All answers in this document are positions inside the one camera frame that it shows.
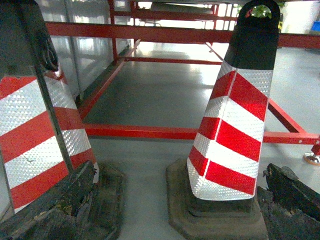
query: red stripe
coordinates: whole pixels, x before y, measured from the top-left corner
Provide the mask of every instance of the red stripe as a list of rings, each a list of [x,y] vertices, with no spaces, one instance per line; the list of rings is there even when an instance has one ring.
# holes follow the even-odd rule
[[[76,155],[70,156],[70,158],[74,169],[88,160],[92,161],[93,164],[96,163],[96,158],[91,148]]]
[[[192,146],[189,159],[198,174],[203,176],[205,174],[208,159],[205,158],[194,146]]]
[[[55,135],[48,112],[0,136],[0,146],[5,163],[24,154]]]
[[[247,158],[259,162],[261,142],[216,117],[204,117],[198,132]]]
[[[23,76],[19,79],[12,76],[5,76],[0,80],[0,100],[13,94],[36,79],[35,76]]]
[[[208,139],[214,140],[218,130],[220,118],[217,117],[206,117],[204,116],[199,127],[198,132],[207,137]]]
[[[259,162],[262,143],[239,131],[225,121],[221,122],[216,141],[238,154]]]
[[[239,73],[232,86],[230,98],[260,120],[265,121],[268,98]]]
[[[232,80],[234,79],[234,76],[235,76],[235,72],[236,71],[231,71],[226,75],[220,77],[215,82],[210,99],[215,99],[222,96],[228,96],[228,92],[231,87]]]
[[[64,161],[11,189],[14,209],[20,208],[48,191],[68,175]]]
[[[54,111],[61,130],[85,128],[77,109],[55,107]]]
[[[210,162],[205,178],[219,185],[253,195],[256,179]]]

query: floor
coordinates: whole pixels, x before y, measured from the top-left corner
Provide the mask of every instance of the floor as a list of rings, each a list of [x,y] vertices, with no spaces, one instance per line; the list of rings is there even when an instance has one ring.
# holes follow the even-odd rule
[[[224,56],[227,44],[215,44]],[[218,61],[205,45],[142,42],[136,56]],[[307,131],[320,133],[320,52],[277,51],[271,98]],[[197,128],[220,66],[128,62],[85,119],[88,123]],[[268,112],[267,131],[286,132]],[[98,162],[107,161],[127,175],[124,221],[119,240],[183,240],[168,224],[165,170],[186,158],[191,140],[91,137]],[[320,167],[302,155],[308,145],[263,144],[258,185],[269,163],[288,166],[320,193]]]

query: white reflective stripe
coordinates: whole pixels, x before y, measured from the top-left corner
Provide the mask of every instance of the white reflective stripe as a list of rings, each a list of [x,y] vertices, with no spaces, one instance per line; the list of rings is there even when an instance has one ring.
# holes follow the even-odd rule
[[[228,96],[220,96],[211,99],[208,102],[208,105],[206,106],[204,117],[222,118],[227,105],[228,98]]]
[[[237,73],[255,86],[261,93],[269,97],[273,70],[237,69]]]
[[[236,70],[235,67],[231,66],[225,60],[223,60],[218,77],[217,77],[217,80],[222,78],[224,75],[234,71],[234,70]]]
[[[55,136],[4,164],[10,189],[63,161]]]
[[[227,96],[211,99],[204,113],[205,117],[220,118],[239,131],[262,142],[264,138],[264,121],[247,111]]]
[[[50,77],[45,77],[45,82],[54,107],[77,109],[76,103],[67,84],[63,81],[58,81]]]
[[[0,136],[46,111],[37,80],[0,100]]]
[[[193,179],[190,179],[192,192],[199,199],[210,201],[230,201],[244,200],[254,197],[254,195],[234,190],[205,179],[197,173],[189,159],[187,166],[189,173],[192,173],[194,176]]]
[[[62,131],[66,149],[70,156],[77,155],[91,148],[86,130],[74,129]]]
[[[17,212],[21,211],[21,210],[24,209],[26,206],[28,206],[30,203],[14,209],[14,213],[16,214]]]
[[[210,161],[251,178],[257,178],[259,163],[198,133],[194,147]]]
[[[96,169],[95,172],[96,174],[94,175],[93,177],[93,182],[94,184],[96,184],[97,182],[99,182],[99,166],[98,166],[98,163],[96,162],[95,164],[93,164],[93,167]]]

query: white wall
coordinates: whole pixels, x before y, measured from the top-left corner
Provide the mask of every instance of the white wall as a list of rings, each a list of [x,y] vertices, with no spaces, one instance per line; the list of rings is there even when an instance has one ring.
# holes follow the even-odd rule
[[[320,11],[319,1],[291,1],[282,9],[282,33],[307,34]]]

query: blue box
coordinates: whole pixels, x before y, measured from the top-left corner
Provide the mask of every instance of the blue box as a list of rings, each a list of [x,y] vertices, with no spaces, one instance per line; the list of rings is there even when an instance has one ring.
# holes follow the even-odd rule
[[[320,21],[315,21],[311,28],[312,31],[320,31]]]

